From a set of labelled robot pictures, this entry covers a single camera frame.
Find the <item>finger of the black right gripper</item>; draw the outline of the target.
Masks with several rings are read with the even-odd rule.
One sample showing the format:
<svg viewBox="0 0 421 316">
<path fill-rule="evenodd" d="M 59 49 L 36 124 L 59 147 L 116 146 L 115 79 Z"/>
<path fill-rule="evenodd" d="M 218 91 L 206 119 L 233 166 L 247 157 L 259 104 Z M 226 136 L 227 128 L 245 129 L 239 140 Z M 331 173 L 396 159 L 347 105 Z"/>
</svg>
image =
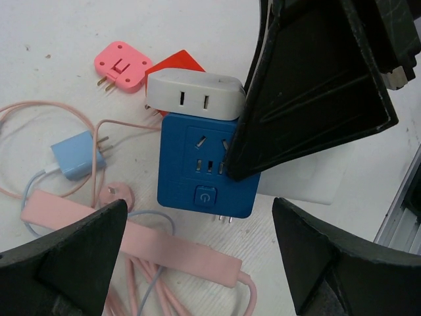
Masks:
<svg viewBox="0 0 421 316">
<path fill-rule="evenodd" d="M 245 109 L 225 164 L 240 181 L 398 123 L 352 1 L 261 1 Z"/>
</svg>

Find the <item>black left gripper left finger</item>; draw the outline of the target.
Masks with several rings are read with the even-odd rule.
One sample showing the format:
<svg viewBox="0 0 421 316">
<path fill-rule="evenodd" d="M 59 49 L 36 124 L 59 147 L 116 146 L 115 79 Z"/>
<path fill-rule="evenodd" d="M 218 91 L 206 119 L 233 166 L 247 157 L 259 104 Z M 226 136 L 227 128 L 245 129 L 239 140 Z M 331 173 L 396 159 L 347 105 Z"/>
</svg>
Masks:
<svg viewBox="0 0 421 316">
<path fill-rule="evenodd" d="M 118 200 L 1 253 L 1 314 L 101 315 L 127 217 Z"/>
</svg>

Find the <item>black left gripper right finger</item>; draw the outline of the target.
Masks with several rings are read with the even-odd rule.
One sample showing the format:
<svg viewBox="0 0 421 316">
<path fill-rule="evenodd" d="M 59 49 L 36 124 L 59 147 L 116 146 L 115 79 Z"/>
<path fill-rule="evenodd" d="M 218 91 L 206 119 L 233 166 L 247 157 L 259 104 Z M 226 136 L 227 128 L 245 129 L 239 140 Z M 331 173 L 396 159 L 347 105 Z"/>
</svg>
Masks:
<svg viewBox="0 0 421 316">
<path fill-rule="evenodd" d="M 272 205 L 297 315 L 419 315 L 420 256 L 324 222 L 284 198 Z"/>
</svg>

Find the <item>pink power strip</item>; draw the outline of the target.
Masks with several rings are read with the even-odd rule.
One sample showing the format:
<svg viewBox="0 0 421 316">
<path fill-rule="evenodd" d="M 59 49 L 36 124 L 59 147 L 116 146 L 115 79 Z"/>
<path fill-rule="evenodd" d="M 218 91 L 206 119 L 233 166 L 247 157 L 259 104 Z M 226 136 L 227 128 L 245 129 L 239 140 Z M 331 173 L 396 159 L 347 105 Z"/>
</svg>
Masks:
<svg viewBox="0 0 421 316">
<path fill-rule="evenodd" d="M 94 213 L 94 209 L 36 190 L 20 218 L 52 230 L 64 228 Z M 228 288 L 240 280 L 242 260 L 177 236 L 128 221 L 120 251 Z"/>
</svg>

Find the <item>blue charger plug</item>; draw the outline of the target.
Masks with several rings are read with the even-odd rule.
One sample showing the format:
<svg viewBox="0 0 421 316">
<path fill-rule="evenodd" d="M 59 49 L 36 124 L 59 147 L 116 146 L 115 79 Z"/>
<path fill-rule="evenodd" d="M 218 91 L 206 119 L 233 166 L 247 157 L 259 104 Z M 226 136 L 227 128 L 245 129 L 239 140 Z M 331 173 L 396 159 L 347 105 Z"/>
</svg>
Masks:
<svg viewBox="0 0 421 316">
<path fill-rule="evenodd" d="M 69 181 L 90 175 L 93 165 L 93 136 L 89 130 L 51 146 L 59 169 Z"/>
</svg>

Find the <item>white charger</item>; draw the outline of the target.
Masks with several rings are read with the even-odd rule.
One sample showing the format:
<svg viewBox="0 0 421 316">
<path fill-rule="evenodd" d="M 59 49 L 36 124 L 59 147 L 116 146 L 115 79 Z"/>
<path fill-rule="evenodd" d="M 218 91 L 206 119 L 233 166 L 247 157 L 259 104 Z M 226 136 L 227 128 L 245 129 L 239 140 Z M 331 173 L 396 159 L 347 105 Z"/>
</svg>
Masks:
<svg viewBox="0 0 421 316">
<path fill-rule="evenodd" d="M 245 91 L 234 77 L 181 68 L 148 75 L 147 105 L 160 111 L 231 121 L 245 106 Z"/>
</svg>

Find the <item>red cube socket adapter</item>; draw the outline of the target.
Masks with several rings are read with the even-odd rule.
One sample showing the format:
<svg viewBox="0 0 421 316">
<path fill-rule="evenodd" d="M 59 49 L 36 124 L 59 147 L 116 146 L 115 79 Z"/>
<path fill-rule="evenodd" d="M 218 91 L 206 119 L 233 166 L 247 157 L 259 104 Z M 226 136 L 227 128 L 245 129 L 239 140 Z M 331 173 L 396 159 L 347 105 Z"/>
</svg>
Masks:
<svg viewBox="0 0 421 316">
<path fill-rule="evenodd" d="M 161 62 L 155 64 L 145 72 L 145 94 L 147 95 L 147 86 L 149 75 L 162 70 L 164 68 L 180 68 L 194 71 L 204 72 L 205 69 L 185 50 L 178 51 L 177 53 L 167 57 Z"/>
</svg>

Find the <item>blue cube socket adapter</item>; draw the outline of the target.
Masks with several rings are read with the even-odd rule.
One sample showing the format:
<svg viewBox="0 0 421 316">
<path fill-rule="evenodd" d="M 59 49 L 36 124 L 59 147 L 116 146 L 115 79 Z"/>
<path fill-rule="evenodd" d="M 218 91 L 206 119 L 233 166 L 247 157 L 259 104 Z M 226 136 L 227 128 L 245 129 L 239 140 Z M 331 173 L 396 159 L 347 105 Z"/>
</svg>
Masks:
<svg viewBox="0 0 421 316">
<path fill-rule="evenodd" d="M 228 177 L 226 153 L 235 120 L 170 113 L 162 120 L 157 201 L 163 207 L 245 219 L 260 180 Z"/>
</svg>

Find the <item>pink socket adapter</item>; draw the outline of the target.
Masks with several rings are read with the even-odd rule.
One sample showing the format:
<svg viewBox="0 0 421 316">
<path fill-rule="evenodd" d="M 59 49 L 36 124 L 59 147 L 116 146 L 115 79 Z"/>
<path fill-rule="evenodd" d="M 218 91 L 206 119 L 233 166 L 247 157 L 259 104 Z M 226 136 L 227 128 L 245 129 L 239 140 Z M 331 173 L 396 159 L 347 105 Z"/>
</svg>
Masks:
<svg viewBox="0 0 421 316">
<path fill-rule="evenodd" d="M 146 71 L 152 60 L 123 41 L 110 43 L 94 59 L 96 73 L 100 76 L 97 86 L 108 85 L 105 91 L 118 88 L 125 93 L 136 93 L 145 83 Z"/>
</svg>

